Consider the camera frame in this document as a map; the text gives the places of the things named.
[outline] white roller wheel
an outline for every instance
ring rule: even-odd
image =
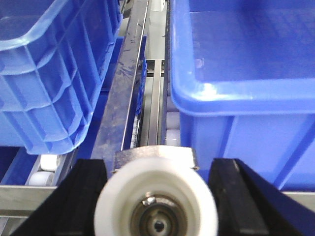
[[[180,129],[179,112],[166,113],[166,128],[167,129]]]
[[[40,157],[40,167],[44,171],[56,171],[60,163],[60,158],[58,155],[41,155]]]
[[[177,221],[166,209],[174,210]],[[94,215],[96,236],[216,236],[217,229],[215,202],[205,182],[180,162],[161,157],[122,167],[103,188]]]
[[[178,112],[178,109],[177,109],[177,107],[174,105],[174,103],[173,103],[173,101],[172,101],[172,98],[171,98],[170,96],[167,97],[166,106],[167,106],[167,111],[168,111],[168,112]]]
[[[54,173],[49,171],[39,171],[32,174],[29,185],[50,186],[54,178]]]
[[[169,146],[181,145],[181,131],[179,129],[168,129],[166,131],[166,145]]]

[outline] blue plastic crate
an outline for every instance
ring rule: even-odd
[[[315,1],[172,0],[171,95],[207,180],[239,158],[315,190]]]
[[[0,0],[0,146],[83,141],[120,22],[116,0]]]

